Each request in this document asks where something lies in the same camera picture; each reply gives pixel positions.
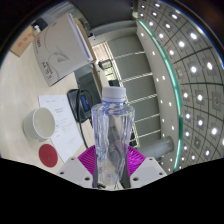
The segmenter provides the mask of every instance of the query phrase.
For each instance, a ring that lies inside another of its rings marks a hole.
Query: pink object
[[[129,177],[135,172],[135,170],[142,164],[144,160],[145,156],[143,156],[139,151],[130,145],[128,146],[127,169]]]
[[[128,176],[130,177],[135,170],[142,164],[145,160],[145,156],[143,156],[140,152],[138,152],[135,148],[128,146]],[[95,145],[88,148],[85,152],[83,152],[79,157],[79,161],[86,167],[86,169],[92,174],[95,173],[96,170],[96,151]]]
[[[79,161],[85,166],[85,168],[92,174],[95,173],[96,170],[96,151],[95,145],[91,146],[90,148],[86,149],[79,157]]]

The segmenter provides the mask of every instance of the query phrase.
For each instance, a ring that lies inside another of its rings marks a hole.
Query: green light strip
[[[178,82],[176,80],[176,76],[174,74],[172,64],[170,63],[169,58],[168,58],[165,50],[163,49],[163,47],[160,46],[159,43],[157,42],[155,34],[150,30],[150,28],[141,19],[137,19],[137,21],[142,25],[142,27],[145,29],[145,31],[151,36],[152,40],[154,41],[155,45],[157,46],[160,54],[163,57],[165,64],[166,64],[167,70],[169,72],[169,75],[170,75],[170,78],[172,81],[175,98],[176,98],[176,103],[177,103],[177,111],[178,111],[178,116],[179,116],[179,141],[178,141],[178,146],[177,146],[176,161],[175,161],[175,165],[174,165],[174,171],[176,171],[177,164],[180,159],[182,139],[183,139],[183,118],[181,117],[181,114],[180,114],[180,108],[182,108],[182,101],[181,101],[181,96],[180,96],[180,90],[178,87]]]

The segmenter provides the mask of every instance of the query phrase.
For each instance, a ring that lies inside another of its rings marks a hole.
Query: cable
[[[80,127],[80,131],[81,131],[81,134],[82,134],[82,138],[83,138],[83,141],[84,141],[84,144],[86,146],[86,149],[88,149],[88,145],[86,144],[86,139],[84,137],[84,134],[83,134],[83,131],[82,131],[82,125],[81,125],[81,121],[80,121],[80,94],[81,94],[81,90],[79,89],[78,90],[78,94],[77,94],[77,97],[78,97],[78,101],[77,102],[77,110],[78,110],[78,120],[79,120],[79,127]]]

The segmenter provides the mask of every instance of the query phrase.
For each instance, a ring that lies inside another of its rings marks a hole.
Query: white wall
[[[165,137],[171,136],[174,141],[174,151],[162,158],[162,162],[166,164],[163,167],[165,172],[169,173],[168,169],[170,168],[171,173],[174,168],[174,158],[176,158],[177,155],[177,147],[179,141],[179,118],[174,89],[165,62],[160,55],[157,46],[154,44],[151,36],[145,31],[145,29],[142,28],[142,26],[138,22],[136,23],[137,35],[142,43],[148,62],[150,64],[155,82],[156,93],[158,95],[162,130],[161,134],[165,134]]]

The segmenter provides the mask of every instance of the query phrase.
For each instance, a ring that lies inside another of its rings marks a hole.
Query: bottle cap
[[[117,87],[117,86],[110,86],[110,87],[103,87],[102,90],[102,100],[111,103],[123,103],[126,98],[126,88],[124,87]]]

